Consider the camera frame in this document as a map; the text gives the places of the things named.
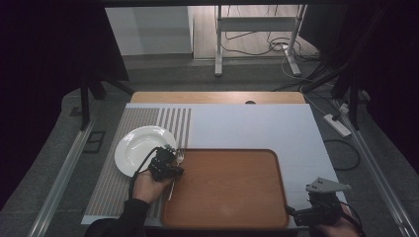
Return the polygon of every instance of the plate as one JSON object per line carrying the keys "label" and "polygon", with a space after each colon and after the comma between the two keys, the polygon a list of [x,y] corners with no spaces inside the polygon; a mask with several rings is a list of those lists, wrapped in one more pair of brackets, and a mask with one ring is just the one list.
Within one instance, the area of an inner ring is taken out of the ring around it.
{"label": "plate", "polygon": [[[128,133],[118,143],[115,151],[115,163],[121,172],[132,177],[154,147],[163,147],[166,144],[174,149],[178,148],[175,137],[170,131],[160,126],[142,126]],[[154,156],[155,152],[150,155],[140,171],[147,169]]]}

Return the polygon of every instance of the white desk leg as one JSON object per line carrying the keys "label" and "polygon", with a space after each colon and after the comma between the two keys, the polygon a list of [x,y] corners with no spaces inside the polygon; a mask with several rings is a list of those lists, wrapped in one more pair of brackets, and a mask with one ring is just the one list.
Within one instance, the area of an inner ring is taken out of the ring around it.
{"label": "white desk leg", "polygon": [[215,49],[215,76],[222,75],[222,48],[221,48],[221,5],[217,6],[216,18],[216,49]]}
{"label": "white desk leg", "polygon": [[295,56],[293,53],[293,45],[295,43],[296,35],[298,34],[299,26],[301,26],[302,15],[304,14],[305,5],[300,5],[299,12],[296,13],[295,24],[293,26],[293,32],[291,34],[289,45],[284,45],[283,49],[287,57],[287,61],[290,65],[291,71],[294,76],[301,76],[301,71],[299,71],[298,65],[295,62]]}

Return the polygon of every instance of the striped placemat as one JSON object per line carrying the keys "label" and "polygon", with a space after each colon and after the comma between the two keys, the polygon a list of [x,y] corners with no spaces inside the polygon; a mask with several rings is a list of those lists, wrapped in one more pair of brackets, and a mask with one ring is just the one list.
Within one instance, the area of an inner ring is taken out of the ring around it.
{"label": "striped placemat", "polygon": [[[192,109],[179,108],[126,108],[102,169],[99,181],[86,208],[82,224],[90,224],[104,217],[119,217],[130,177],[124,175],[115,164],[115,150],[120,140],[129,132],[146,125],[166,128],[175,136],[178,147],[188,147],[189,125]],[[148,217],[159,217],[162,199],[150,208]]]}

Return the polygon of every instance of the tray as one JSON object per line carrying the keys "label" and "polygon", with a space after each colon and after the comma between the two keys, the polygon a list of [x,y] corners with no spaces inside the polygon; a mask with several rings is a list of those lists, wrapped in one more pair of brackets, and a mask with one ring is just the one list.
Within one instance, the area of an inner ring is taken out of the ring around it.
{"label": "tray", "polygon": [[188,149],[162,222],[173,228],[288,226],[278,157],[264,149]]}

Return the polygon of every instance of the wooden floor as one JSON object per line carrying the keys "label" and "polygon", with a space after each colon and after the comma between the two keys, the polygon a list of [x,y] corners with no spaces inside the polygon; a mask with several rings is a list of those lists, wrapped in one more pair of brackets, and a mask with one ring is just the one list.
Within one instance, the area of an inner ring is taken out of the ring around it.
{"label": "wooden floor", "polygon": [[[194,58],[214,58],[216,47],[216,12],[214,6],[190,7],[194,18]],[[222,6],[222,17],[294,17],[297,12],[297,5],[249,5],[249,6]],[[223,50],[223,57],[278,57],[284,56],[281,51],[269,51],[269,41],[276,38],[274,42],[289,42],[289,32],[259,32],[243,37],[234,37],[246,33],[231,32],[222,33],[221,44],[224,48],[237,51]],[[303,55],[313,55],[317,49],[304,39],[297,37],[294,49]]]}

